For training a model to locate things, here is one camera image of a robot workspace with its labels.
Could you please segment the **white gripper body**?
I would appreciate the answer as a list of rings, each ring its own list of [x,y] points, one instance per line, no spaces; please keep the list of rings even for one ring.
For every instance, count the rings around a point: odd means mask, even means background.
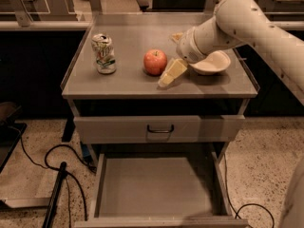
[[[196,45],[194,28],[190,28],[182,35],[177,43],[176,52],[189,64],[195,64],[206,58]]]

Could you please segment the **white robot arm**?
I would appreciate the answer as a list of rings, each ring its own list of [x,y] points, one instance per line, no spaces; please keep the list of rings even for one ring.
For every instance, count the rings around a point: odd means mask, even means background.
[[[210,19],[182,34],[177,53],[194,64],[240,45],[250,46],[304,104],[304,41],[269,21],[254,0],[221,0]]]

